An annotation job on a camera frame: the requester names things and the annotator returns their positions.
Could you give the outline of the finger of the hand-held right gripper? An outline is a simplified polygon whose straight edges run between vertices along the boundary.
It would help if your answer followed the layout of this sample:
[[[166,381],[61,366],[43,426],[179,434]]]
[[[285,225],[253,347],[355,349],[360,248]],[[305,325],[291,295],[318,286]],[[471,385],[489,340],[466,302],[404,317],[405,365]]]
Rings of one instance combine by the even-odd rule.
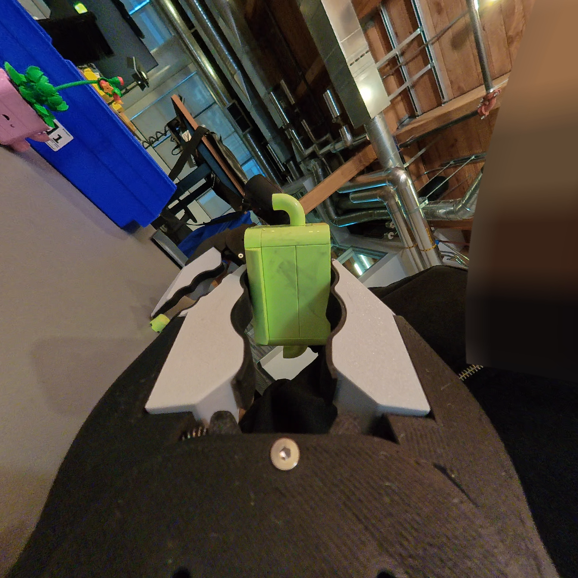
[[[163,294],[151,315],[164,314],[176,306],[182,297],[196,293],[199,286],[206,286],[225,270],[222,254],[212,247],[184,266]]]
[[[169,319],[172,319],[181,311],[194,306],[200,298],[206,296],[208,293],[211,293],[216,287],[218,287],[222,280],[228,275],[228,273],[229,271],[226,270],[212,280],[203,281],[193,293],[184,295],[174,307],[170,308],[163,314]]]

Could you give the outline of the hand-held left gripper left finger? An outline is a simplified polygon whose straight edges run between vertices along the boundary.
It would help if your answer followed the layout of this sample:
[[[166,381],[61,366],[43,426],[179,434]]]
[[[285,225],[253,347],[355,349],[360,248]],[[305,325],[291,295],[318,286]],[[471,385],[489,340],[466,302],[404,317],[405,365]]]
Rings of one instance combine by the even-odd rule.
[[[149,414],[191,412],[208,425],[219,411],[238,422],[249,407],[254,386],[245,385],[252,363],[244,334],[251,320],[245,273],[227,275],[179,314],[183,323],[144,406]]]

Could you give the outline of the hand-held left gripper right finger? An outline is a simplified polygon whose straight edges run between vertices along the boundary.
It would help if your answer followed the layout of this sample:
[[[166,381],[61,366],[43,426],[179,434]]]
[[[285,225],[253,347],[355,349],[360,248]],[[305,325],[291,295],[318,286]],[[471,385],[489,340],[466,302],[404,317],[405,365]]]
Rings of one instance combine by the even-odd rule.
[[[334,404],[369,433],[384,414],[423,417],[430,404],[394,313],[335,259],[331,295],[340,319],[327,341]]]

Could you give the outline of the lime green toy brick figure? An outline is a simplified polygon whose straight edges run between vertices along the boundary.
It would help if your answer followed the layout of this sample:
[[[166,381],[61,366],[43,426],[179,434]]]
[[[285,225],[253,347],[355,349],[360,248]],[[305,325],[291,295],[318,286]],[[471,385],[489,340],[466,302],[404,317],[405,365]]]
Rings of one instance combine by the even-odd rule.
[[[244,235],[254,338],[296,358],[329,337],[331,235],[326,223],[307,223],[291,195],[273,194],[272,209],[287,213],[289,225],[252,227]]]

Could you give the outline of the blue cloth bag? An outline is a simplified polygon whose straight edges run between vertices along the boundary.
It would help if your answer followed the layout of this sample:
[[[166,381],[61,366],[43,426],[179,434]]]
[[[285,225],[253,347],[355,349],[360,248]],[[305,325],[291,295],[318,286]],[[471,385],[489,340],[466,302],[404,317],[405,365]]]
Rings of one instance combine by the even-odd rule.
[[[214,235],[242,225],[254,224],[250,211],[231,212],[202,224],[188,234],[177,248],[188,258],[191,258],[201,244]]]

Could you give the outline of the blue plastic bin white tag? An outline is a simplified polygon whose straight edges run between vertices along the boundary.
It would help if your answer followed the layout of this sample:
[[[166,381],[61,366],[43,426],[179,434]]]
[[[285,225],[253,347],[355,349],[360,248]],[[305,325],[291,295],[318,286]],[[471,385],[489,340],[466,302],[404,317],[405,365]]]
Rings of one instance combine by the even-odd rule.
[[[38,66],[54,85],[82,78],[18,1],[1,1],[1,65],[5,61],[19,72]],[[65,90],[64,100],[69,110],[56,120],[72,140],[57,150],[37,141],[32,148],[120,228],[151,224],[174,182],[94,88]]]

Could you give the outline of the pink brick pot with plant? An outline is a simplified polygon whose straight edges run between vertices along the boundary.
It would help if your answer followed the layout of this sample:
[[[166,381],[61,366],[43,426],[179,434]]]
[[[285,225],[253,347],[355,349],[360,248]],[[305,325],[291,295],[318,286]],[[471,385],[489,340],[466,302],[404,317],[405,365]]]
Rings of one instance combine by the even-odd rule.
[[[69,109],[61,95],[63,90],[84,85],[93,85],[114,102],[120,102],[125,82],[120,76],[95,76],[53,85],[39,67],[30,66],[21,73],[9,62],[4,62],[1,68],[1,144],[24,152],[31,147],[30,141],[44,142],[53,151],[70,143],[73,136],[57,121],[55,113]]]

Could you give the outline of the dark grey panel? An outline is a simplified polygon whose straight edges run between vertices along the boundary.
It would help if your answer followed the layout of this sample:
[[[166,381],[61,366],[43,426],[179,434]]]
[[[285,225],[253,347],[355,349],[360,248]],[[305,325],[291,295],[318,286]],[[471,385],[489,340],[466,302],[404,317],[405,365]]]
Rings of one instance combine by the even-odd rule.
[[[50,17],[38,20],[53,46],[81,67],[96,65],[102,76],[121,76],[127,84],[137,71],[158,66],[144,43],[144,33],[122,1],[46,1]]]

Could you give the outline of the black frame wooden table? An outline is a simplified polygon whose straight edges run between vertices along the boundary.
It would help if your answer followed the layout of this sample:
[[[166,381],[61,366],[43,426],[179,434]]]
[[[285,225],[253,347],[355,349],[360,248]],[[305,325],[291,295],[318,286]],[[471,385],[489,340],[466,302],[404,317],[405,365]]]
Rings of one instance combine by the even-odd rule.
[[[244,194],[247,177],[235,156],[217,134],[194,120],[178,95],[171,96],[171,101],[176,117],[168,128],[180,155],[168,176],[176,190],[153,226],[179,244],[192,232],[189,221],[197,224],[189,206],[204,193],[212,190],[235,212],[249,210],[251,205]]]

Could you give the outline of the silver ventilation duct pipes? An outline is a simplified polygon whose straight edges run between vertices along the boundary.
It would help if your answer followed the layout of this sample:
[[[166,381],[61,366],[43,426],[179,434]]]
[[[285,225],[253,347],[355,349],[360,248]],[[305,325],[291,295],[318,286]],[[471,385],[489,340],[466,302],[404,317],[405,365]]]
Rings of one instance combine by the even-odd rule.
[[[390,216],[408,257],[415,269],[422,271],[441,265],[442,257],[433,240],[423,211],[418,206],[415,185],[403,167],[394,137],[388,129],[383,110],[390,100],[380,79],[377,65],[369,50],[351,1],[298,1],[300,13],[324,62],[347,115],[357,128],[364,126],[369,142],[353,160],[321,182],[327,191],[322,201],[311,200],[306,211],[323,207],[326,221],[331,223],[332,235],[341,241],[348,234],[348,221],[338,225],[330,204],[331,195],[355,177],[373,161],[381,163],[380,174],[371,174],[363,182],[353,185],[352,193],[378,193],[384,205],[382,212]]]

